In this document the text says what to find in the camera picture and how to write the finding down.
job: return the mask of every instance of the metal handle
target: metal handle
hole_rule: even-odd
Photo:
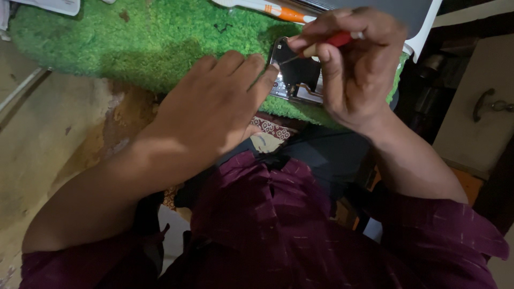
[[[478,122],[481,119],[479,116],[479,110],[484,106],[485,97],[488,95],[494,95],[495,92],[494,88],[491,88],[480,96],[479,100],[475,104],[475,108],[473,109],[473,120],[475,122]],[[505,100],[497,100],[493,104],[489,103],[485,106],[490,106],[493,112],[508,111],[510,113],[514,113],[514,103],[507,103]]]
[[[475,108],[473,109],[473,120],[475,122],[479,122],[481,117],[479,116],[479,110],[484,106],[484,99],[488,95],[494,95],[496,91],[494,88],[489,89],[488,91],[484,92],[482,96],[480,96],[479,100],[475,104]]]

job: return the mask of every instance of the red screwdriver handle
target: red screwdriver handle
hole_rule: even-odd
[[[334,45],[336,47],[341,47],[350,43],[353,40],[352,34],[348,31],[341,31],[338,34],[330,37],[325,41],[325,43]]]
[[[348,31],[341,31],[329,39],[323,41],[323,43],[329,43],[336,47],[341,47],[353,41],[353,39],[364,39],[362,32],[350,33]],[[300,53],[300,58],[309,58],[316,55],[316,44],[312,44]]]

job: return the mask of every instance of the hand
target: hand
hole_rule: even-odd
[[[131,155],[145,158],[139,163],[151,170],[154,190],[195,176],[261,131],[249,124],[279,73],[278,65],[269,65],[255,81],[264,65],[262,55],[245,59],[236,51],[193,65],[133,145]]]
[[[362,32],[338,48],[322,42],[337,32]],[[392,16],[372,8],[339,9],[321,15],[289,39],[296,52],[318,43],[322,63],[324,106],[340,124],[366,134],[381,121],[389,107],[386,96],[393,87],[407,29]]]

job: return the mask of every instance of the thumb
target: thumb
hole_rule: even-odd
[[[250,124],[246,128],[245,133],[243,134],[243,138],[241,138],[241,141],[249,138],[252,135],[256,135],[256,134],[260,134],[260,133],[262,133],[262,131],[261,131],[261,129],[257,125]]]
[[[325,107],[331,111],[340,111],[343,108],[344,91],[343,56],[337,47],[328,43],[318,44],[316,52],[321,62]]]

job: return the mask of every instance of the maroon shirt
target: maroon shirt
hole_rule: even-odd
[[[161,278],[145,256],[163,234],[131,232],[23,255],[21,288],[496,288],[482,254],[506,259],[496,228],[468,205],[382,194],[367,212],[381,244],[329,221],[329,200],[292,159],[268,172],[250,152],[209,178],[192,241]]]

